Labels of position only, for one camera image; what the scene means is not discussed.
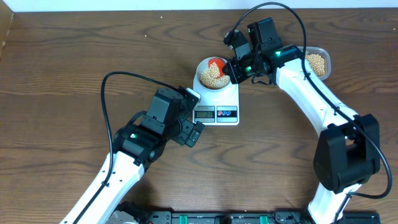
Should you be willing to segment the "orange plastic measuring scoop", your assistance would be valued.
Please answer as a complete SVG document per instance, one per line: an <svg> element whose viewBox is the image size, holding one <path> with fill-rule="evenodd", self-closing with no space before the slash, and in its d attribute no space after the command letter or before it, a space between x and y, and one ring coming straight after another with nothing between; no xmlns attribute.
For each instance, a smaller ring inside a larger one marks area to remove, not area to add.
<svg viewBox="0 0 398 224"><path fill-rule="evenodd" d="M210 76L215 79L220 79L223 76L222 68L225 62L221 58L212 58L208 61L208 69Z"/></svg>

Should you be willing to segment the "soybeans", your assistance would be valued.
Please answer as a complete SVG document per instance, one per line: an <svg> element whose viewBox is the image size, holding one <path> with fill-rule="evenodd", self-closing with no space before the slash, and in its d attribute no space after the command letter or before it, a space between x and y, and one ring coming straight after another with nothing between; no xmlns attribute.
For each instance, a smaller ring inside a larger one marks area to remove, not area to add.
<svg viewBox="0 0 398 224"><path fill-rule="evenodd" d="M226 75L223 75L220 79L212 78L209 69L206 69L200 75L200 82L206 88L219 90L226 87L230 83L230 79Z"/></svg>
<svg viewBox="0 0 398 224"><path fill-rule="evenodd" d="M325 59L319 54L307 54L305 58L308 60L312 70L318 77L322 77L325 72Z"/></svg>

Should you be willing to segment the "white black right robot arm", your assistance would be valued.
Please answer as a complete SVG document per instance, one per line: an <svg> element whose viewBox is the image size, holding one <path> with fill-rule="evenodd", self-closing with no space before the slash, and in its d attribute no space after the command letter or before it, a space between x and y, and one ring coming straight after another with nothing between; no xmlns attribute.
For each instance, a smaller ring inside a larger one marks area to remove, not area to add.
<svg viewBox="0 0 398 224"><path fill-rule="evenodd" d="M313 223L337 222L350 197L379 172L379 124L339 100L313 72L306 47L284 45L271 18L249 24L248 33L224 37L235 56L223 73L232 84L267 76L310 120L318 134L313 168L320 183L307 210Z"/></svg>

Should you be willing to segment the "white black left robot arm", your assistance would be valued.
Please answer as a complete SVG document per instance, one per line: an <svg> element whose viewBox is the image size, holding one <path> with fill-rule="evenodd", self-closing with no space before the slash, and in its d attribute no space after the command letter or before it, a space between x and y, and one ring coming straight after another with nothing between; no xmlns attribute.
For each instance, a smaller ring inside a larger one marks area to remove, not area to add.
<svg viewBox="0 0 398 224"><path fill-rule="evenodd" d="M117 131L100 172L62 222L106 223L169 140L193 147L204 125L187 118L200 100L190 88L159 88L149 110L138 112Z"/></svg>

